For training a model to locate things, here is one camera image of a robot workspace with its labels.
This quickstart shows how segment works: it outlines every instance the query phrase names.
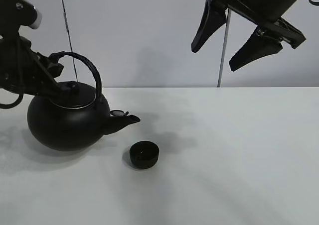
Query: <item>white table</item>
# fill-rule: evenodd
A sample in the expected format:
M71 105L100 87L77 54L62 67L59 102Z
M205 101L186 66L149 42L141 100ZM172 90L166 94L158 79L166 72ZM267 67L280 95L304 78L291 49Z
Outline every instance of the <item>white table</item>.
M68 154L0 111L0 224L318 225L319 89L105 89L141 123ZM127 149L160 147L137 171Z

